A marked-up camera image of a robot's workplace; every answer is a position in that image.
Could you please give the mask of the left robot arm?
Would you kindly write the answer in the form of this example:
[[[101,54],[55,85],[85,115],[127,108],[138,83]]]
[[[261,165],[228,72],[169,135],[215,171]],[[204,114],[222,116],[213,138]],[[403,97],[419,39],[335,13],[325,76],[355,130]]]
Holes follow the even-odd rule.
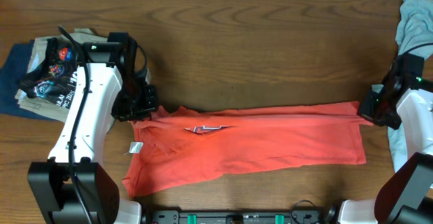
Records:
[[[115,120],[141,120],[156,110],[149,71],[135,70],[136,41],[83,43],[78,83],[64,128],[27,179],[46,223],[142,223],[140,203],[123,200],[103,168],[106,134]]]

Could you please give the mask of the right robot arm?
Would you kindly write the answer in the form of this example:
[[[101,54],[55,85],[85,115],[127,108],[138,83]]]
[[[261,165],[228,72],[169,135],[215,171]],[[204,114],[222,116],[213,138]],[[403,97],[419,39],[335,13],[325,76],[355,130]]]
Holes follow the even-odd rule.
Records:
[[[338,223],[432,223],[432,83],[417,76],[407,85],[396,104],[407,161],[375,199],[344,201]]]

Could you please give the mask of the red printed t-shirt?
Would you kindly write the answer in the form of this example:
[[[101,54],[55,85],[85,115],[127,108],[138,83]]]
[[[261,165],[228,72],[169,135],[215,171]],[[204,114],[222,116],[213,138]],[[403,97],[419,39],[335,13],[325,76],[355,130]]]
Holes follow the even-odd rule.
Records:
[[[158,108],[132,124],[141,149],[123,185],[130,197],[226,174],[364,164],[357,102],[220,112]]]

